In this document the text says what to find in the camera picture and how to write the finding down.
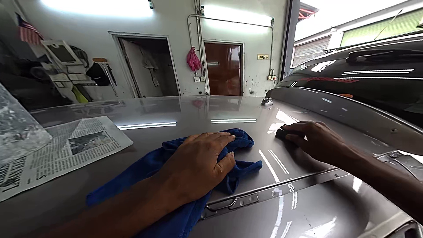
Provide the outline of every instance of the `blue microfiber towel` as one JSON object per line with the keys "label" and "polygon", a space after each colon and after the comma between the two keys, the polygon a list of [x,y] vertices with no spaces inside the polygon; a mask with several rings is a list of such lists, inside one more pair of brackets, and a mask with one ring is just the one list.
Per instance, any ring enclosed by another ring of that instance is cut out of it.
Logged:
{"label": "blue microfiber towel", "polygon": [[[241,129],[229,129],[223,132],[230,132],[236,138],[230,142],[219,154],[217,161],[220,161],[228,152],[235,151],[238,148],[250,148],[254,145],[253,139]],[[145,178],[154,175],[163,164],[171,157],[176,149],[184,142],[186,137],[173,141],[163,142],[162,147],[153,150],[144,157],[133,163],[120,175],[107,182],[100,188],[87,195],[86,203],[88,206],[99,204],[102,201],[117,195],[131,185]],[[261,161],[246,162],[236,161],[235,167],[226,175],[224,180],[219,183],[215,189],[226,194],[233,194],[238,186],[239,179],[244,176],[257,172],[261,169]],[[141,231],[135,237],[137,238],[185,238],[190,233],[192,227],[200,219],[206,202],[209,200],[210,191],[202,198],[187,203],[175,211],[162,217],[160,220]]]}

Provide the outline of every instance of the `malaysian flag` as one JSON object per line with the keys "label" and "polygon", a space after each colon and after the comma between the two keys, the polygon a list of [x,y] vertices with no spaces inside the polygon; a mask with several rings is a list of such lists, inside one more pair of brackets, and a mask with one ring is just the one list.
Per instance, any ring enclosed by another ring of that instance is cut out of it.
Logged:
{"label": "malaysian flag", "polygon": [[44,40],[41,33],[39,33],[34,26],[24,21],[19,14],[16,13],[16,16],[18,17],[19,36],[21,41],[40,45],[41,40]]}

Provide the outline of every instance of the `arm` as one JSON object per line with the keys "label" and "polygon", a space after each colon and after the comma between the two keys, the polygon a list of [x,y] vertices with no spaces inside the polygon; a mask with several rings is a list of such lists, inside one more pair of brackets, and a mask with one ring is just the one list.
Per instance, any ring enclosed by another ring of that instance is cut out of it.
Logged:
{"label": "arm", "polygon": [[42,237],[132,237],[183,204],[197,200],[235,166],[234,153],[217,156],[235,136],[189,136],[163,167],[111,199]]}
{"label": "arm", "polygon": [[301,121],[283,128],[304,132],[307,140],[297,135],[287,135],[286,139],[314,159],[360,178],[417,222],[423,223],[423,184],[420,181],[347,145],[323,122]]}

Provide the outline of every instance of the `black sponge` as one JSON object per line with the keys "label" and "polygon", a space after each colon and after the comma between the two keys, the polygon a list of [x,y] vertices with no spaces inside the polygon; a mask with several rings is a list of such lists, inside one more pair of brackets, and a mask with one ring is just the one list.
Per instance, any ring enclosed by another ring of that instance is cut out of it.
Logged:
{"label": "black sponge", "polygon": [[293,134],[293,135],[297,135],[301,138],[304,139],[305,134],[301,131],[297,131],[297,130],[284,130],[282,127],[280,127],[277,131],[276,131],[276,138],[279,138],[281,140],[286,140],[285,136],[288,134]]}

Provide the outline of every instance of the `building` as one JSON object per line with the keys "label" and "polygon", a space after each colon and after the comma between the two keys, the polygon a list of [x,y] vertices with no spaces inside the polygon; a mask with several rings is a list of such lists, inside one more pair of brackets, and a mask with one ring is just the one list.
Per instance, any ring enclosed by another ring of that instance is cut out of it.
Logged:
{"label": "building", "polygon": [[423,31],[423,2],[409,0],[297,39],[291,68],[340,47]]}

